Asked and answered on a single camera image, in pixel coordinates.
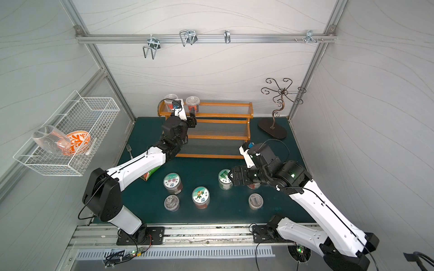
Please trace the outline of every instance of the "decorative metal tree stand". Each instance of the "decorative metal tree stand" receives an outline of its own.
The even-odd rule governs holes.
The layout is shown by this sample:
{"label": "decorative metal tree stand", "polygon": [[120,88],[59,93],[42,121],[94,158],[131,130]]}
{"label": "decorative metal tree stand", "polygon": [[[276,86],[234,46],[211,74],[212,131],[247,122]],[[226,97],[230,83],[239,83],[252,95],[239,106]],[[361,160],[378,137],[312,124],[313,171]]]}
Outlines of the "decorative metal tree stand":
{"label": "decorative metal tree stand", "polygon": [[283,82],[289,82],[289,85],[286,88],[280,88],[279,84],[276,82],[276,80],[274,80],[273,78],[267,78],[265,80],[265,82],[267,82],[268,84],[271,84],[272,82],[275,82],[277,85],[278,90],[273,90],[267,87],[264,87],[261,89],[261,92],[265,95],[270,93],[271,91],[277,92],[277,96],[273,97],[273,102],[275,104],[277,104],[277,106],[279,106],[280,108],[275,109],[272,112],[273,115],[273,120],[271,121],[271,119],[269,118],[264,118],[262,120],[260,120],[258,122],[258,126],[259,128],[261,128],[262,130],[266,131],[267,133],[269,133],[272,137],[277,138],[277,139],[283,139],[286,138],[286,136],[288,135],[288,132],[286,131],[285,128],[283,128],[281,125],[279,125],[278,123],[276,123],[276,119],[277,117],[280,117],[279,111],[282,111],[285,108],[285,101],[283,99],[283,97],[285,96],[288,100],[290,100],[291,102],[293,102],[294,104],[302,104],[303,100],[300,98],[296,98],[295,101],[291,100],[288,97],[288,94],[298,94],[298,93],[305,93],[306,89],[299,87],[298,93],[289,93],[288,92],[288,88],[292,85],[293,81],[289,78],[284,78]]}

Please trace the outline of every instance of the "clear plastic lid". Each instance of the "clear plastic lid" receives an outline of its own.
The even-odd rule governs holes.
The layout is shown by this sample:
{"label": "clear plastic lid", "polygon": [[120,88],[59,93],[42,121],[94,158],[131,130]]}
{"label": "clear plastic lid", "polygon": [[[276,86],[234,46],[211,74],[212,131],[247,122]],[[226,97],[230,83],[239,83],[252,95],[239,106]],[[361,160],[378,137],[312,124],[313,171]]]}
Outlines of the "clear plastic lid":
{"label": "clear plastic lid", "polygon": [[169,210],[175,210],[179,206],[179,198],[175,195],[170,195],[164,200],[164,207]]}
{"label": "clear plastic lid", "polygon": [[264,205],[264,199],[260,194],[252,194],[249,196],[249,205],[255,209],[259,209]]}
{"label": "clear plastic lid", "polygon": [[200,101],[199,98],[196,97],[196,96],[190,96],[190,97],[188,97],[187,99],[185,99],[185,103],[186,103],[187,105],[198,105],[198,104],[201,103],[201,101]]}
{"label": "clear plastic lid", "polygon": [[[168,95],[166,95],[166,97],[164,97],[164,99],[172,99],[172,100],[176,100],[176,99],[178,99],[178,96],[177,96],[176,94],[168,94]],[[165,102],[166,104],[171,104],[171,103],[172,103],[172,100],[164,100],[164,102]]]}

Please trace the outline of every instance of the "plastic jar with label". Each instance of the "plastic jar with label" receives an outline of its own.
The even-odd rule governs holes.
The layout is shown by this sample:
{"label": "plastic jar with label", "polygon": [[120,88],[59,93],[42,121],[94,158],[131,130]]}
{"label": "plastic jar with label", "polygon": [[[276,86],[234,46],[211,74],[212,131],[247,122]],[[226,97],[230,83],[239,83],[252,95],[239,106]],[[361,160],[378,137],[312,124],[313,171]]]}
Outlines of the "plastic jar with label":
{"label": "plastic jar with label", "polygon": [[249,184],[248,187],[252,190],[256,190],[256,189],[261,187],[261,184],[260,183],[253,183],[253,184]]}
{"label": "plastic jar with label", "polygon": [[163,184],[170,194],[177,195],[182,190],[181,177],[176,173],[167,174],[166,177],[164,177]]}
{"label": "plastic jar with label", "polygon": [[[176,99],[178,99],[178,96],[176,94],[168,94],[168,95],[166,95],[166,97],[164,97],[164,99],[176,100]],[[166,109],[173,110],[173,104],[172,104],[173,101],[172,100],[164,100],[164,103],[166,104]]]}
{"label": "plastic jar with label", "polygon": [[205,209],[208,207],[208,204],[210,204],[210,192],[203,186],[196,187],[191,197],[198,209]]}
{"label": "plastic jar with label", "polygon": [[230,172],[229,169],[224,169],[218,173],[218,185],[223,190],[229,190],[233,186],[233,182],[227,176],[229,172]]}

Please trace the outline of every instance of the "black mounting plate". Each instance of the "black mounting plate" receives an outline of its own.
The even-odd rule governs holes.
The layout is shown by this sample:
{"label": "black mounting plate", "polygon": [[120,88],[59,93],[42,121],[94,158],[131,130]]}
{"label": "black mounting plate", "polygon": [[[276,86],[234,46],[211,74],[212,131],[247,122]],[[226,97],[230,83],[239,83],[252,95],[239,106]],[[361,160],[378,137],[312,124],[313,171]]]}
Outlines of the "black mounting plate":
{"label": "black mounting plate", "polygon": [[[152,236],[152,245],[161,245],[163,243],[164,237],[164,227],[147,227],[146,235],[150,234]],[[150,238],[146,238],[140,245],[149,245]],[[116,245],[134,245],[131,238],[124,232],[120,231]]]}
{"label": "black mounting plate", "polygon": [[285,240],[282,238],[273,239],[271,240],[271,236],[268,234],[267,226],[266,225],[253,225],[252,231],[255,234],[253,234],[253,242],[255,243],[292,243],[291,240]]}

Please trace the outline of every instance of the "round label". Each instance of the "round label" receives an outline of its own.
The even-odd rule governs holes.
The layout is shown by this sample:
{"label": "round label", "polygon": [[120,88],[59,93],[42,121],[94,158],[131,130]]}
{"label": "round label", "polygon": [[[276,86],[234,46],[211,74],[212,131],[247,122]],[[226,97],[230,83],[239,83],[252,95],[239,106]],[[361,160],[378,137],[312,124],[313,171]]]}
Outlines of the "round label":
{"label": "round label", "polygon": [[172,187],[177,186],[179,184],[180,180],[181,179],[180,179],[178,174],[170,173],[170,174],[167,174],[166,177],[164,177],[163,183],[164,183],[165,187],[172,188]]}
{"label": "round label", "polygon": [[218,179],[222,182],[222,183],[231,183],[232,181],[229,179],[228,174],[229,174],[230,170],[229,169],[224,169],[221,170],[218,173]]}
{"label": "round label", "polygon": [[207,199],[210,198],[210,193],[208,189],[206,189],[203,186],[200,186],[200,187],[196,187],[196,189],[193,190],[193,194],[191,196],[195,202],[204,203],[207,201]]}

